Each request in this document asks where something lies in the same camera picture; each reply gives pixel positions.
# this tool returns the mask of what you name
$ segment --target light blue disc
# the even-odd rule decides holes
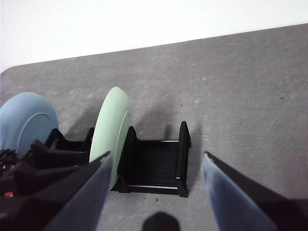
[[[52,105],[35,93],[20,93],[0,109],[0,149],[16,150],[22,158],[33,140],[45,143],[54,128],[58,119]]]

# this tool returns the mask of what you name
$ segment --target black rack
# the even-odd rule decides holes
[[[182,121],[178,140],[141,141],[129,127],[120,157],[119,179],[113,191],[160,193],[188,197],[188,152],[192,146],[187,124]]]
[[[67,167],[89,163],[94,128],[90,128],[84,141],[69,141],[58,129],[53,129],[45,145],[35,140],[30,156],[37,168]]]

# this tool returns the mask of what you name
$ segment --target black plastic stand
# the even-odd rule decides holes
[[[69,141],[58,129],[53,129],[45,143],[35,140],[31,153],[36,168],[79,166],[89,163],[94,128],[90,128],[84,141]]]
[[[192,141],[185,121],[179,140],[141,141],[129,127],[119,161],[119,180],[113,191],[160,193],[188,197],[188,152]]]

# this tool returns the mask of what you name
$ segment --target white wall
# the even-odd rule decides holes
[[[308,23],[308,0],[1,0],[1,72]]]

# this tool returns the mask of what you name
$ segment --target gray table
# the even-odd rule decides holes
[[[24,91],[43,95],[72,140],[95,125],[113,86],[129,95],[140,139],[176,139],[186,120],[189,198],[110,192],[98,230],[140,230],[165,211],[184,231],[214,231],[204,150],[287,198],[308,197],[307,82],[305,24],[12,67],[1,74],[1,105]]]

